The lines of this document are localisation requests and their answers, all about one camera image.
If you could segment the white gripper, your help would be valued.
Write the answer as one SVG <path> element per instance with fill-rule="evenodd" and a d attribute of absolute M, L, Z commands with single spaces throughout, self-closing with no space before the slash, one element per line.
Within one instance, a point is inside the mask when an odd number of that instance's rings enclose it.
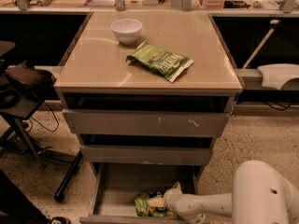
<path fill-rule="evenodd" d="M 149 198 L 147 204 L 150 207 L 164 209 L 167 207 L 175 211 L 179 216 L 186 216 L 186 200 L 185 195 L 181 192 L 180 182 L 177 181 L 172 189 L 169 189 L 164 196 L 156 196 Z"/>

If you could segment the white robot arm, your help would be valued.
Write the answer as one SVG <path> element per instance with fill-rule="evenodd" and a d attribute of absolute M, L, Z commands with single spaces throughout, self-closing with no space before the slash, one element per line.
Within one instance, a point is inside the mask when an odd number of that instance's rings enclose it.
<path fill-rule="evenodd" d="M 241 163 L 230 193 L 184 194 L 175 184 L 148 205 L 166 207 L 189 224 L 202 224 L 206 214 L 230 217 L 232 224 L 299 224 L 299 190 L 263 161 Z"/>

